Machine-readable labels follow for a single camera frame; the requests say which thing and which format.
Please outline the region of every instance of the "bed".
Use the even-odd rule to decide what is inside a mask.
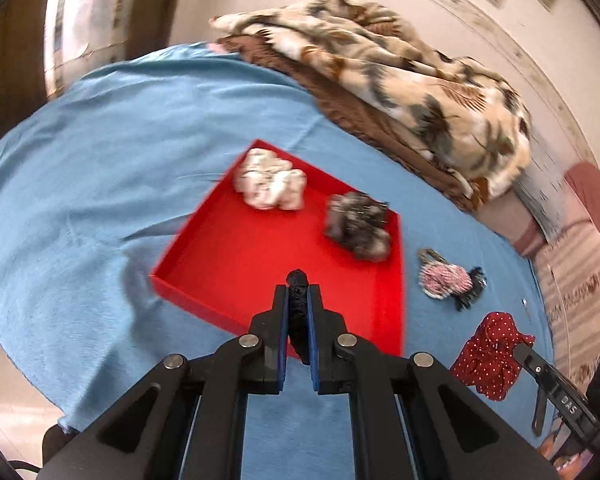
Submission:
[[[552,362],[531,263],[505,239],[328,121],[292,79],[203,43],[180,45],[91,72],[0,141],[0,343],[62,409],[64,426],[83,430],[163,356],[209,354],[231,337],[158,297],[148,274],[255,138],[400,213],[405,355],[429,351],[449,367],[484,316],[502,311]],[[470,310],[421,291],[421,247],[484,269],[488,286]],[[541,442],[531,377],[502,402],[480,398]],[[280,472],[353,478],[347,398],[316,397],[295,360],[283,394],[253,396],[248,407],[243,478]]]

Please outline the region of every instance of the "silver bolt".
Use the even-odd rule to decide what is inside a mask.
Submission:
[[[340,334],[338,336],[337,341],[340,346],[344,346],[345,348],[350,348],[350,347],[356,345],[356,343],[358,342],[358,338],[356,336],[354,336],[353,334]]]
[[[420,368],[429,368],[433,364],[433,357],[426,352],[418,352],[413,356],[413,362]]]
[[[162,361],[165,368],[173,370],[174,368],[180,368],[184,364],[184,358],[179,354],[167,355]]]
[[[260,341],[258,336],[253,334],[245,334],[238,339],[238,343],[240,343],[240,346],[243,348],[253,348],[258,344],[258,341]]]

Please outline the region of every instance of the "red polka dot fabric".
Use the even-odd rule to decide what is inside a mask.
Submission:
[[[488,399],[503,400],[520,375],[513,348],[518,343],[532,346],[535,340],[518,332],[511,314],[491,312],[462,348],[451,373]]]

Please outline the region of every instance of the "red tray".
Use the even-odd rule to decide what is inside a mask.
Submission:
[[[304,209],[259,211],[234,191],[234,162],[155,267],[155,291],[177,306],[236,335],[271,307],[275,285],[294,269],[320,285],[324,307],[341,313],[347,329],[382,351],[402,349],[402,245],[399,216],[389,211],[392,252],[380,264],[363,262],[324,234],[326,202],[354,190],[293,155],[256,140],[307,176]]]

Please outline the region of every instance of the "patterned blanket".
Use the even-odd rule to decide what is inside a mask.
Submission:
[[[393,118],[395,139],[455,176],[476,207],[531,162],[530,116],[517,92],[476,60],[433,50],[379,4],[314,0],[210,23],[263,38]]]

